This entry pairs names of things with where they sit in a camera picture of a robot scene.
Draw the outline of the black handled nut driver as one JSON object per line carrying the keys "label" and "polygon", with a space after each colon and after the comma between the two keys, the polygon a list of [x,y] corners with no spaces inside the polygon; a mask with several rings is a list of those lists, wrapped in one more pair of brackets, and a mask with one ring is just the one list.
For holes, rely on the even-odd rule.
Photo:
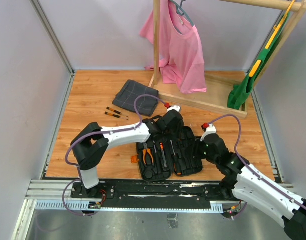
{"label": "black handled nut driver", "polygon": [[177,176],[181,176],[182,175],[182,169],[181,169],[181,165],[179,163],[179,158],[175,152],[175,149],[174,149],[174,144],[173,144],[173,141],[170,140],[170,144],[171,144],[171,148],[172,148],[172,157],[173,157],[173,167],[174,167],[174,171],[175,171],[175,174]]}

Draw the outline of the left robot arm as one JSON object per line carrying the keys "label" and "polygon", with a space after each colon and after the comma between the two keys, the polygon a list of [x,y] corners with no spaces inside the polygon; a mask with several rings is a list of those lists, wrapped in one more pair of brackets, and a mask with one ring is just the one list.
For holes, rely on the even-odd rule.
{"label": "left robot arm", "polygon": [[70,152],[73,152],[82,191],[89,198],[94,198],[100,193],[97,166],[106,151],[127,144],[143,144],[149,139],[177,138],[183,125],[182,115],[174,108],[157,120],[141,119],[126,126],[100,127],[97,122],[92,122],[71,142],[65,158],[68,159]]}

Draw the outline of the black plastic tool case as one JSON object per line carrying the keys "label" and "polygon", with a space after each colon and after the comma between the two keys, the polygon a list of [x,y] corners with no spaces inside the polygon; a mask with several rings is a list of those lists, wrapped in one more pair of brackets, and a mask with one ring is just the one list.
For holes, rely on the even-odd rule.
{"label": "black plastic tool case", "polygon": [[[173,147],[178,156],[182,175],[176,175],[175,173],[170,140],[173,141]],[[153,141],[156,143],[157,153],[155,153]],[[164,137],[159,140],[149,139],[146,142],[148,148],[151,149],[154,160],[153,165],[144,165],[144,143],[136,144],[136,155],[131,157],[131,162],[133,164],[138,164],[142,179],[148,183],[167,180],[173,174],[178,177],[194,175],[203,170],[202,158],[198,156],[198,145],[200,142],[200,138],[194,135],[193,130],[188,126],[184,126],[178,139],[169,139]],[[163,144],[167,168],[165,168],[163,164],[160,143]]]}

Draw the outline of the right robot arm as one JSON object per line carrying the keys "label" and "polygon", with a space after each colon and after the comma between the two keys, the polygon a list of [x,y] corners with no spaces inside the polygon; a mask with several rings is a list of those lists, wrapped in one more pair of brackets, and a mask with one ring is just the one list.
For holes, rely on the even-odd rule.
{"label": "right robot arm", "polygon": [[225,176],[219,193],[236,198],[275,220],[292,240],[306,240],[306,198],[280,186],[261,173],[246,158],[230,152],[216,133],[204,134],[200,151]]}

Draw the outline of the orange utility knife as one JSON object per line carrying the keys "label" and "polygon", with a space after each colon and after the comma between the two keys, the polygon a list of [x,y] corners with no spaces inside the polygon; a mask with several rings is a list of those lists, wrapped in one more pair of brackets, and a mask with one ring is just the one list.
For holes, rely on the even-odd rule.
{"label": "orange utility knife", "polygon": [[163,166],[164,166],[164,168],[167,168],[167,160],[166,160],[166,156],[165,156],[165,152],[164,152],[164,146],[163,146],[162,142],[160,142],[160,149],[161,149],[161,154],[162,154],[162,159],[163,159]]}

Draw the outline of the orange handled pliers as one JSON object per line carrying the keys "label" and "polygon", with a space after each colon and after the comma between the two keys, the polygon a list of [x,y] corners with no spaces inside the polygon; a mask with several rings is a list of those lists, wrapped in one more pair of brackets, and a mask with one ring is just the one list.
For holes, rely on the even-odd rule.
{"label": "orange handled pliers", "polygon": [[144,149],[142,151],[142,153],[143,153],[143,164],[145,166],[153,165],[154,164],[154,157],[152,155],[151,149],[148,148],[148,144],[146,142],[143,144],[143,147],[144,147]]}

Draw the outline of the claw hammer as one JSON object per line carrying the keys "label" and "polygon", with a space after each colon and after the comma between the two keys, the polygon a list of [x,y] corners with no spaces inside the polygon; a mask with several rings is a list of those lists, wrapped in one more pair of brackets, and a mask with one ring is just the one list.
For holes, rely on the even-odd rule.
{"label": "claw hammer", "polygon": [[156,142],[155,141],[153,141],[153,146],[154,146],[154,152],[155,152],[155,154],[157,154],[157,147],[156,147]]}

